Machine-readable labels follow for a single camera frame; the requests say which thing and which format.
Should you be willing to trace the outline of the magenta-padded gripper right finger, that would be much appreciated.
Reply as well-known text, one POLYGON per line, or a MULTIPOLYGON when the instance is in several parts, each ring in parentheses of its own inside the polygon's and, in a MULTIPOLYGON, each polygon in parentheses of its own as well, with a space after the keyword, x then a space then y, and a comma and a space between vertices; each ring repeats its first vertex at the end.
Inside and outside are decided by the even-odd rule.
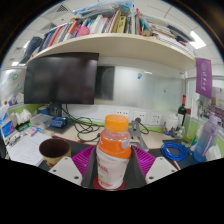
POLYGON ((177 172, 177 169, 163 156, 155 157, 137 146, 132 147, 132 155, 135 176, 140 186, 151 184, 177 172))

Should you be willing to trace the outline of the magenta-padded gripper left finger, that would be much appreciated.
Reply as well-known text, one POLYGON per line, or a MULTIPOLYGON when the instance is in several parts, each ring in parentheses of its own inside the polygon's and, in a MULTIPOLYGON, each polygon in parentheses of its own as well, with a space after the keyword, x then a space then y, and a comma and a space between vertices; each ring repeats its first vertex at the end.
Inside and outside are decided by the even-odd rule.
POLYGON ((94 173, 95 159, 96 147, 90 146, 73 157, 63 157, 49 172, 76 185, 88 188, 94 173))

